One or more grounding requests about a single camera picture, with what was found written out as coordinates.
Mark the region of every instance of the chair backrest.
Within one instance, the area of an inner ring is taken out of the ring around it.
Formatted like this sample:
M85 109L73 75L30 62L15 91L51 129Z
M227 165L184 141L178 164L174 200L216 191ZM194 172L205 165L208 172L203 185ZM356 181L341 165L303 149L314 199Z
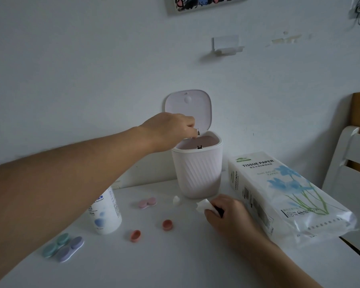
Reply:
M355 213L359 231L343 237L360 250L360 172L346 166L348 160L360 164L359 130L348 126L342 131L322 189Z

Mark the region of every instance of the right hand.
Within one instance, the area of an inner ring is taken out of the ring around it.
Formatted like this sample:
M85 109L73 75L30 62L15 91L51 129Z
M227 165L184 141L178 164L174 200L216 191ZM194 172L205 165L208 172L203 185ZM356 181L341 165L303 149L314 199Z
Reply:
M220 194L211 204L222 208L224 215L220 218L211 210L206 210L206 219L234 248L246 253L257 244L270 242L239 200Z
M148 135L151 152L164 152L174 148L186 138L197 137L195 119L183 114L159 113L139 126Z

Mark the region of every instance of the table surface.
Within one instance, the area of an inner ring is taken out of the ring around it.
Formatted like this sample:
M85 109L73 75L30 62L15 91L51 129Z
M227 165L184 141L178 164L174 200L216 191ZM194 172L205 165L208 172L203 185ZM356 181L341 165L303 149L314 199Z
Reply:
M220 191L235 195L226 172ZM85 213L65 230L85 241L70 260L45 259L41 247L6 275L0 288L263 287L252 268L196 211L199 200L181 195L177 180L114 193L123 218L118 230L97 235ZM175 195L182 199L178 207L172 204ZM157 205L140 210L137 203L150 197L157 198ZM173 230L162 230L165 219L173 221ZM136 229L142 237L132 243L129 237ZM360 288L360 256L339 238L285 252L324 288Z

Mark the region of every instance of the white wall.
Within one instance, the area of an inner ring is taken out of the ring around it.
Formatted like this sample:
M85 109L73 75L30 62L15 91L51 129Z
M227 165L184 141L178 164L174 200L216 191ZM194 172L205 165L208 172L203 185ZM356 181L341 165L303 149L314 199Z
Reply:
M226 156L265 150L321 186L360 91L350 3L247 0L173 16L165 0L0 0L0 163L120 132L171 92L201 89ZM267 47L284 31L302 37ZM227 34L244 51L213 57L211 38ZM121 179L175 176L166 152Z

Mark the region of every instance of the wall-mounted holder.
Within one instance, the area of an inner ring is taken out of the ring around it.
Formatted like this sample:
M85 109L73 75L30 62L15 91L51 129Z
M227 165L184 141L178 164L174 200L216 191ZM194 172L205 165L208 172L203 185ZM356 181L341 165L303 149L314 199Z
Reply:
M213 38L213 51L217 56L233 56L243 51L238 35L227 35Z

